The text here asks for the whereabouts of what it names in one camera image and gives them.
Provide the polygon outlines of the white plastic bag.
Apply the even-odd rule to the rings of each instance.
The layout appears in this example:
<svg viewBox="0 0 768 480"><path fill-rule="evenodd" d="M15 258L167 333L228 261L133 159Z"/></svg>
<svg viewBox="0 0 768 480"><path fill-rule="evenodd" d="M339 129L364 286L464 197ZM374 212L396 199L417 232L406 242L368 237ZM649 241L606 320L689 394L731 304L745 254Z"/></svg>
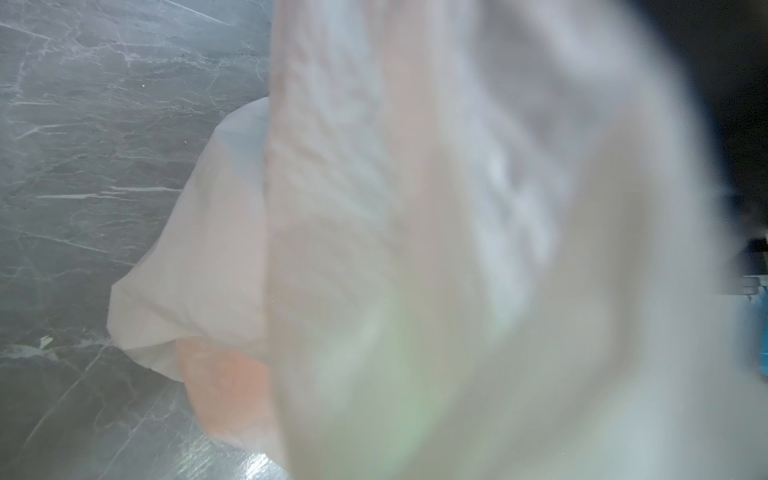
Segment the white plastic bag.
<svg viewBox="0 0 768 480"><path fill-rule="evenodd" d="M763 479L731 240L627 2L278 1L107 327L296 479Z"/></svg>

